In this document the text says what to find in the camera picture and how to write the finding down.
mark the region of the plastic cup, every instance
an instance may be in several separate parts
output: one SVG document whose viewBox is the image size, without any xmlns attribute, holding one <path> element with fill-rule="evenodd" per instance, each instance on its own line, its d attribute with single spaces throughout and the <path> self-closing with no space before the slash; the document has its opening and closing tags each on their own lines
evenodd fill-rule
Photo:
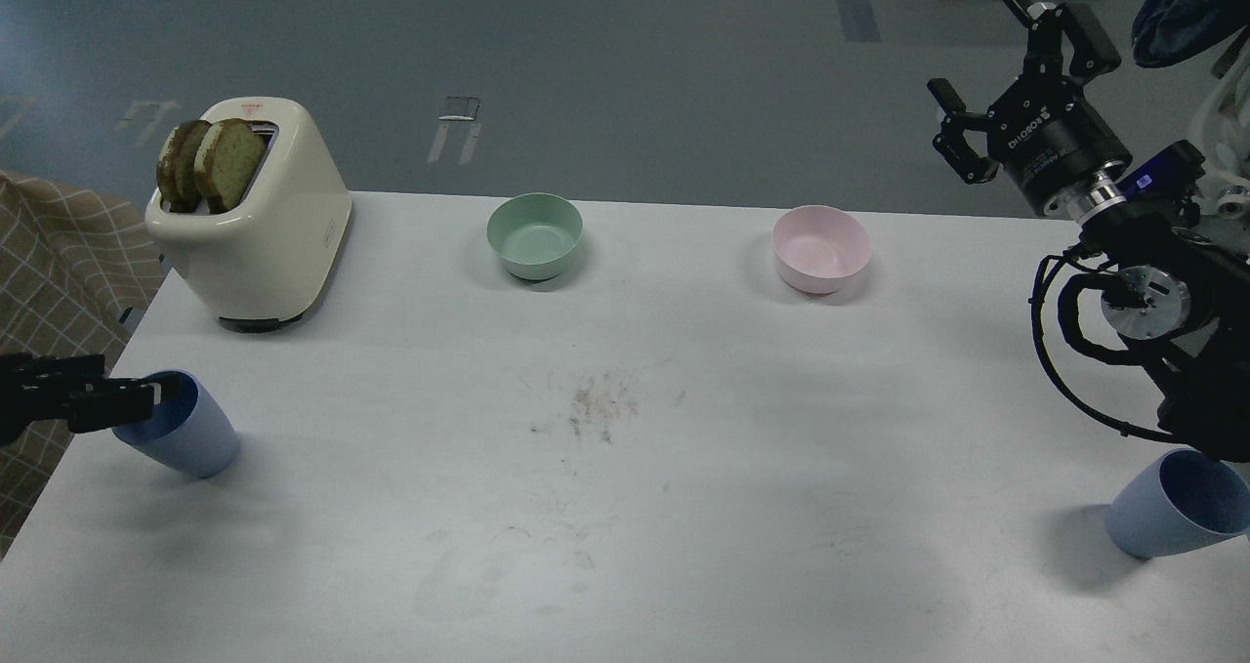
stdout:
<svg viewBox="0 0 1250 663">
<path fill-rule="evenodd" d="M 152 407 L 150 419 L 114 427 L 112 433 L 140 453 L 195 478 L 211 478 L 239 454 L 239 435 L 204 385 L 179 375 L 179 393 Z"/>
<path fill-rule="evenodd" d="M 831 294 L 846 286 L 872 254 L 868 231 L 854 216 L 811 204 L 786 211 L 772 226 L 778 273 L 808 294 Z"/>
<path fill-rule="evenodd" d="M 486 240 L 504 268 L 524 280 L 548 280 L 568 270 L 581 241 L 581 214 L 544 191 L 514 196 L 495 209 Z"/>
<path fill-rule="evenodd" d="M 1250 529 L 1250 485 L 1196 450 L 1180 448 L 1142 470 L 1111 503 L 1106 530 L 1138 558 L 1174 555 Z"/>
</svg>

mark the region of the logo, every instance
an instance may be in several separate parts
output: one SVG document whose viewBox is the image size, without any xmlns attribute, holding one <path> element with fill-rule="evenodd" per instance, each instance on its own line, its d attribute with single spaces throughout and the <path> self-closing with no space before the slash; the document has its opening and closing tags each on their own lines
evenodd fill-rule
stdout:
<svg viewBox="0 0 1250 663">
<path fill-rule="evenodd" d="M 321 234 L 321 245 L 330 248 L 330 244 L 334 241 L 334 234 L 338 233 L 338 230 L 339 221 L 336 219 L 330 219 L 330 226 L 326 226 L 325 233 Z"/>
<path fill-rule="evenodd" d="M 1050 120 L 1050 111 L 1045 106 L 1042 106 L 1041 113 L 1039 113 L 1031 121 L 1029 121 L 1029 124 L 1024 129 L 1021 129 L 1020 133 L 1015 135 L 1015 138 L 1008 141 L 1008 148 L 1010 150 L 1015 150 L 1018 145 L 1026 141 L 1029 136 L 1032 135 L 1032 131 L 1041 128 L 1042 124 L 1045 124 L 1049 120 Z"/>
</svg>

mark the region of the green bowl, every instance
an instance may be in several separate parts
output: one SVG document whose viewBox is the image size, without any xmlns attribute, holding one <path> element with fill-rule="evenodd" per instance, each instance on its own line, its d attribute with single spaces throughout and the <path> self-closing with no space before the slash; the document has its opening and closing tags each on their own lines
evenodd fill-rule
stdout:
<svg viewBox="0 0 1250 663">
<path fill-rule="evenodd" d="M 572 263 L 581 240 L 581 214 L 554 194 L 522 194 L 495 209 L 486 240 L 509 273 L 522 280 L 549 280 Z"/>
</svg>

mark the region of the bread slice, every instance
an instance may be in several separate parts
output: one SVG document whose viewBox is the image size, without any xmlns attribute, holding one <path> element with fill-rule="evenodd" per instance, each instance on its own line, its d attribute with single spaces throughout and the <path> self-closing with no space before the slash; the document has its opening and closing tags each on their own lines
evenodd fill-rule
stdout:
<svg viewBox="0 0 1250 663">
<path fill-rule="evenodd" d="M 242 201 L 251 176 L 265 155 L 265 139 L 242 119 L 209 126 L 195 154 L 195 186 L 209 200 L 209 211 L 221 214 Z"/>
<path fill-rule="evenodd" d="M 169 203 L 170 211 L 191 213 L 200 205 L 200 190 L 195 186 L 195 154 L 210 125 L 200 119 L 185 121 L 165 139 L 156 160 L 156 189 L 161 200 Z"/>
</svg>

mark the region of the blue cup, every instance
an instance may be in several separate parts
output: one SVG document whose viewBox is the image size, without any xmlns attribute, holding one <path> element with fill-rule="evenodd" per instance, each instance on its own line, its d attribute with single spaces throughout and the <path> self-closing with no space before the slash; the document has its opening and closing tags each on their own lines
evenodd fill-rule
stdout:
<svg viewBox="0 0 1250 663">
<path fill-rule="evenodd" d="M 171 370 L 178 395 L 152 407 L 150 419 L 112 428 L 140 453 L 195 478 L 211 478 L 239 454 L 239 435 L 204 385 L 190 373 Z"/>
<path fill-rule="evenodd" d="M 1196 450 L 1164 454 L 1111 503 L 1106 530 L 1129 555 L 1174 555 L 1246 533 L 1250 485 Z"/>
</svg>

